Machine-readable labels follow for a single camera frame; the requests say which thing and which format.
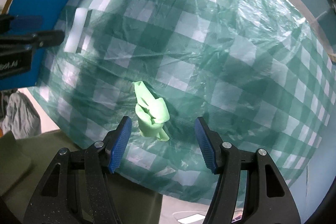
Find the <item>olive green fabric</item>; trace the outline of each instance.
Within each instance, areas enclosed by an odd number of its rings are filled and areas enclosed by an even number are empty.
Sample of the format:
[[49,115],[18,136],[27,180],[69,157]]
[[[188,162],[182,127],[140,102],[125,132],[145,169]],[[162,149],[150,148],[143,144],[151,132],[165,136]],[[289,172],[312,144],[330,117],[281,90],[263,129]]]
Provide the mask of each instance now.
[[[0,193],[21,222],[41,176],[62,147],[79,149],[61,131],[20,140],[15,140],[10,132],[0,138]],[[117,174],[108,175],[108,188],[123,224],[158,224],[161,194]],[[84,218],[90,218],[88,203],[83,202],[82,196],[81,203]]]

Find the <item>white strip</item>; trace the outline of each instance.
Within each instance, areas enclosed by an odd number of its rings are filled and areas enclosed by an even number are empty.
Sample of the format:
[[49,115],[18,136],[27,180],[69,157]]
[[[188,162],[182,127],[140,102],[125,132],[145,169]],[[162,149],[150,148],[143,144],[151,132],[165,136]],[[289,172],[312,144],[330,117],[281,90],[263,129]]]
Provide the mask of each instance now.
[[77,8],[75,13],[75,18],[73,20],[73,25],[68,36],[68,40],[65,44],[64,51],[75,53],[81,38],[84,23],[86,20],[88,9]]
[[192,216],[181,218],[181,219],[178,220],[178,222],[180,222],[182,224],[189,224],[189,223],[194,223],[196,221],[199,221],[201,219],[205,219],[205,216],[202,216],[200,214],[195,214],[195,215],[192,215]]

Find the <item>gray fabric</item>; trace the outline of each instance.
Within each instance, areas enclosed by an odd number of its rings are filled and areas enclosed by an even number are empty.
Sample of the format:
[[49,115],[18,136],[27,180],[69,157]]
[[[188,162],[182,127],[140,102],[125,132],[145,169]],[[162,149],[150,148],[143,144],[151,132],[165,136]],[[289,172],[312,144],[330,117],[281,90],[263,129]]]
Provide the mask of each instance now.
[[20,92],[9,97],[6,116],[0,126],[4,134],[12,131],[16,139],[41,134],[40,117],[30,100]]

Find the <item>green cloth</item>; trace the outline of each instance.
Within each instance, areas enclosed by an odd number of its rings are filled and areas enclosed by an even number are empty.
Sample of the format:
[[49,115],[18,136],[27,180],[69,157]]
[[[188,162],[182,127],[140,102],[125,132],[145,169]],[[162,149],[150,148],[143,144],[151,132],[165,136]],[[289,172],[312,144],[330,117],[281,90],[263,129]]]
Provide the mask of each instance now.
[[[67,147],[70,151],[79,149],[61,131],[19,140],[15,140],[9,132],[0,138],[0,196],[19,221],[23,221],[28,202],[39,180],[62,147]],[[80,170],[79,174],[83,217],[91,221],[86,191],[83,189],[84,171]],[[161,194],[118,174],[108,175],[107,179],[107,186],[123,224],[159,223]]]
[[169,140],[169,136],[163,130],[163,124],[170,118],[163,98],[155,99],[142,81],[133,84],[137,99],[135,113],[138,116],[140,134],[160,141]]
[[[92,10],[76,54],[46,50],[34,98],[79,146],[101,140],[124,115],[133,128],[117,170],[162,194],[209,204],[217,176],[194,135],[203,116],[223,141],[266,149],[288,185],[321,141],[336,99],[335,70],[288,0],[69,0]],[[133,82],[164,98],[169,141],[145,138]],[[240,192],[239,201],[244,200]]]

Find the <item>crumpled light green cloth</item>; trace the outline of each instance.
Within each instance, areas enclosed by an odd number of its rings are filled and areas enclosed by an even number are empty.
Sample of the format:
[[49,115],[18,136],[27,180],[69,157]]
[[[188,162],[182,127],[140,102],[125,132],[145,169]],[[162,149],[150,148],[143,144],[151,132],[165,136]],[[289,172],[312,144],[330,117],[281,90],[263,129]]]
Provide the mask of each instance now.
[[163,130],[163,124],[170,119],[163,98],[155,99],[142,81],[133,82],[137,104],[135,113],[138,116],[140,134],[144,137],[155,137],[160,141],[169,140]]

